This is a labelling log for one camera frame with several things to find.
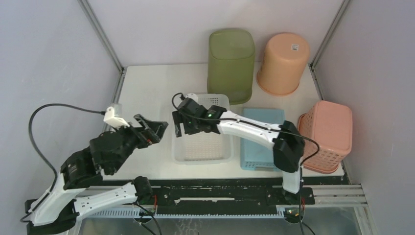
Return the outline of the blue perforated basket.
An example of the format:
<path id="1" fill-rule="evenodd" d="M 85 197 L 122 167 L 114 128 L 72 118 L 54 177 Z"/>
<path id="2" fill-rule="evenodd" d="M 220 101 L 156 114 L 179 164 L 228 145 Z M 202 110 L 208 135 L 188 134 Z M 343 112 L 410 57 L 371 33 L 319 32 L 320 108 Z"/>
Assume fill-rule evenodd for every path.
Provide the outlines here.
<path id="1" fill-rule="evenodd" d="M 285 121 L 285 112 L 281 109 L 243 108 L 242 116 L 271 124 Z M 243 170 L 280 171 L 274 165 L 271 150 L 244 138 L 240 139 L 240 166 Z"/>

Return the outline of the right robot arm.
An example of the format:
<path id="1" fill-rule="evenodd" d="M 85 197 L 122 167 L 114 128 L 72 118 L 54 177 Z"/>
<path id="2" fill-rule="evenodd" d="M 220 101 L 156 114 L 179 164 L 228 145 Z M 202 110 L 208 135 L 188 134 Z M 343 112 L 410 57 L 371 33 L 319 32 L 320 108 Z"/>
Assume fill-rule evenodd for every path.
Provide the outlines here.
<path id="1" fill-rule="evenodd" d="M 300 161 L 305 141 L 293 123 L 260 122 L 221 106 L 205 108 L 193 98 L 184 96 L 174 109 L 176 137 L 204 132 L 237 136 L 260 144 L 272 151 L 273 163 L 282 171 L 283 199 L 294 204 L 302 198 Z"/>

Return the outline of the pink perforated basket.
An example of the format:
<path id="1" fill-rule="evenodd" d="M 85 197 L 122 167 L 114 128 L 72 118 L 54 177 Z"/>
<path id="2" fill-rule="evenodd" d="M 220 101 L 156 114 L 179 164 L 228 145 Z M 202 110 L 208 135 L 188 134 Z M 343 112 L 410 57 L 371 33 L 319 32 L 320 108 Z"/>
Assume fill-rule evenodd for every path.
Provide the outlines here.
<path id="1" fill-rule="evenodd" d="M 298 130 L 320 146 L 318 153 L 303 166 L 314 172 L 331 174 L 351 151 L 352 111 L 345 105 L 319 101 L 299 117 Z"/>

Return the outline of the white plastic basket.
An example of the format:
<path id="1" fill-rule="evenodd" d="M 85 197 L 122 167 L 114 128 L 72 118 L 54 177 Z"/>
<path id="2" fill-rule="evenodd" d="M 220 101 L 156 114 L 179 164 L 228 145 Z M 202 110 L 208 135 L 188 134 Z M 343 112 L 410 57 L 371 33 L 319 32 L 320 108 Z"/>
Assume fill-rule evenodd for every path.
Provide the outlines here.
<path id="1" fill-rule="evenodd" d="M 230 109 L 229 99 L 224 94 L 198 94 L 199 104 L 205 108 L 212 105 Z M 218 164 L 234 157 L 233 136 L 200 132 L 186 135 L 181 125 L 182 136 L 172 134 L 172 159 L 182 165 Z"/>

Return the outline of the green plastic waste bin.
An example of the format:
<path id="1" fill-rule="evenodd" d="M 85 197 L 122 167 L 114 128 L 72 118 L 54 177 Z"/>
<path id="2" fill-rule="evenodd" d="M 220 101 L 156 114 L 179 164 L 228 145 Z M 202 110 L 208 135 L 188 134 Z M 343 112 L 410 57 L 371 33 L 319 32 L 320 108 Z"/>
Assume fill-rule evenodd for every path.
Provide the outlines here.
<path id="1" fill-rule="evenodd" d="M 253 93 L 255 44 L 243 29 L 215 31 L 208 40 L 207 92 L 224 94 L 231 105 L 249 101 Z"/>

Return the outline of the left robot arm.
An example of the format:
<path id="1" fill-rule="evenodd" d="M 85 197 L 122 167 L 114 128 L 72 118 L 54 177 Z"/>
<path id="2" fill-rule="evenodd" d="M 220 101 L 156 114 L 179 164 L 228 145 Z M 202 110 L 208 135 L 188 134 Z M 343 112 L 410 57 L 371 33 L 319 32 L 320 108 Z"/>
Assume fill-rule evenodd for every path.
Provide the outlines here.
<path id="1" fill-rule="evenodd" d="M 100 183 L 104 175 L 117 173 L 136 149 L 159 143 L 168 127 L 165 121 L 151 121 L 140 114 L 135 115 L 139 127 L 111 111 L 106 112 L 103 120 L 111 131 L 103 132 L 88 147 L 68 157 L 42 197 L 26 201 L 29 235 L 56 235 L 102 210 L 123 204 L 147 204 L 153 199 L 149 180 L 143 176 L 116 189 L 79 196 Z"/>

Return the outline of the orange plastic bucket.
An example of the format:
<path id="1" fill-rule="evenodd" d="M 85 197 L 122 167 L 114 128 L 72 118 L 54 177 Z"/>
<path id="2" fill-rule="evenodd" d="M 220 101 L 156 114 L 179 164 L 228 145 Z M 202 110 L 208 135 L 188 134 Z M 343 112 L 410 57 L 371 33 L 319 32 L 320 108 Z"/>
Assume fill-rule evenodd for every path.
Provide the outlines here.
<path id="1" fill-rule="evenodd" d="M 309 43 L 300 35 L 275 35 L 266 44 L 261 67 L 257 72 L 259 87 L 275 96 L 293 93 L 300 84 L 309 57 Z"/>

